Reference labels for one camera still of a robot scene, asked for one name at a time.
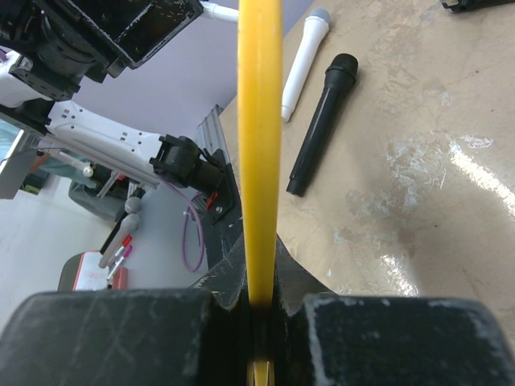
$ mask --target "black microphone grille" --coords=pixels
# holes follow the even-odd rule
[[[349,54],[338,54],[335,59],[332,60],[328,70],[340,70],[347,72],[353,78],[357,75],[357,59]]]

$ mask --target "white microphone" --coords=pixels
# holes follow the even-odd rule
[[[329,12],[315,8],[304,22],[303,39],[295,56],[290,75],[282,92],[282,120],[288,122],[295,110],[307,73],[313,63],[320,42],[329,31]]]

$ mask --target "yellow pole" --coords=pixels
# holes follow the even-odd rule
[[[282,2],[240,0],[238,142],[249,303],[268,308],[274,289],[281,149]],[[268,367],[254,367],[256,385]]]

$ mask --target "table surface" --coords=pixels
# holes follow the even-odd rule
[[[282,127],[278,234],[338,294],[479,299],[515,342],[515,4],[402,4],[315,0],[332,29]],[[284,41],[284,79],[303,20]],[[359,60],[358,82],[296,198],[288,177],[341,52]],[[238,174],[236,101],[220,120]]]

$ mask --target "purple cable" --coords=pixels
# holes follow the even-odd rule
[[[200,268],[200,265],[202,265],[202,261],[204,260],[204,230],[202,229],[202,223],[200,222],[200,216],[199,212],[196,210],[195,205],[193,204],[192,200],[186,197],[186,195],[183,194],[179,189],[174,187],[171,183],[168,181],[165,181],[164,179],[161,179],[161,181],[167,185],[171,190],[173,190],[175,193],[180,195],[184,201],[186,201],[187,204],[187,214],[190,212],[193,214],[193,217],[195,217],[196,227],[199,232],[199,241],[200,241],[200,257],[199,261],[196,263],[194,267],[191,267],[189,263],[187,262],[186,258],[186,229],[187,229],[187,220],[189,216],[186,214],[186,218],[184,219],[184,228],[183,228],[183,246],[181,248],[181,257],[183,259],[184,267],[188,272],[196,272]]]

